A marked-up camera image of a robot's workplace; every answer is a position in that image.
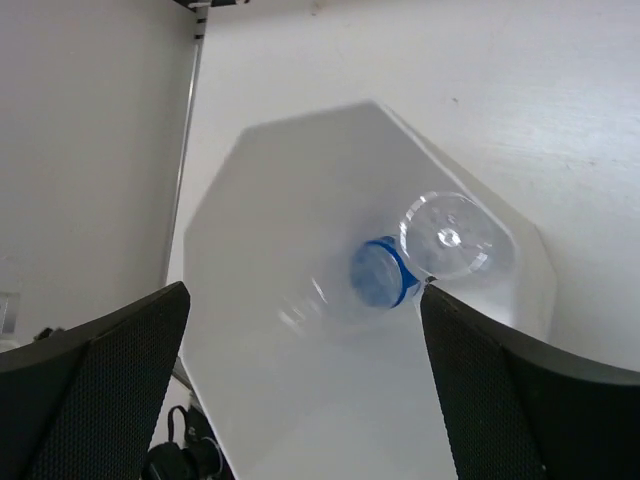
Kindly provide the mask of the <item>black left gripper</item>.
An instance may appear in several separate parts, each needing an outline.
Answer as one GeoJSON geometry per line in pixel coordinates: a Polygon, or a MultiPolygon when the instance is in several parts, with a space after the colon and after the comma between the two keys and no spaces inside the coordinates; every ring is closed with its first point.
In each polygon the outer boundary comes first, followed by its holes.
{"type": "Polygon", "coordinates": [[[205,415],[196,407],[173,406],[167,414],[168,440],[151,448],[141,479],[232,479],[233,473],[205,415]],[[183,445],[174,440],[174,414],[184,423],[183,445]]]}

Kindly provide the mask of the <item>blue label Pocari bottle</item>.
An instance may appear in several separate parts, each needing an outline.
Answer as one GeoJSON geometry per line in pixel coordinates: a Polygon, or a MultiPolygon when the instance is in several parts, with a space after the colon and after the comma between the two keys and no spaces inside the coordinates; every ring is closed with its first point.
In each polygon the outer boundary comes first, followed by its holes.
{"type": "Polygon", "coordinates": [[[477,202],[458,192],[426,192],[394,232],[314,262],[284,315],[300,327],[369,325],[434,281],[472,289],[501,282],[515,257],[510,232],[477,202]]]}

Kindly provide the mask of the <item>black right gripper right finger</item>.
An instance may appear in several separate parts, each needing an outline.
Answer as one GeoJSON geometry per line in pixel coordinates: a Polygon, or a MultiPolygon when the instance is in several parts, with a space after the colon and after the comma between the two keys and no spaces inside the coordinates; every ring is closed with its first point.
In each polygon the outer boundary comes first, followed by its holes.
{"type": "Polygon", "coordinates": [[[553,347],[433,284],[420,316],[459,478],[638,478],[638,372],[553,347]]]}

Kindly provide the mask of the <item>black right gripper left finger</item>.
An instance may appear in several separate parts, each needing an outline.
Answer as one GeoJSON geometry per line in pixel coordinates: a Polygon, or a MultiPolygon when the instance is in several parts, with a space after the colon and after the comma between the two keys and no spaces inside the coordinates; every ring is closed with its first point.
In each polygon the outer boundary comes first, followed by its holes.
{"type": "Polygon", "coordinates": [[[189,310],[175,282],[2,353],[2,478],[138,478],[189,310]]]}

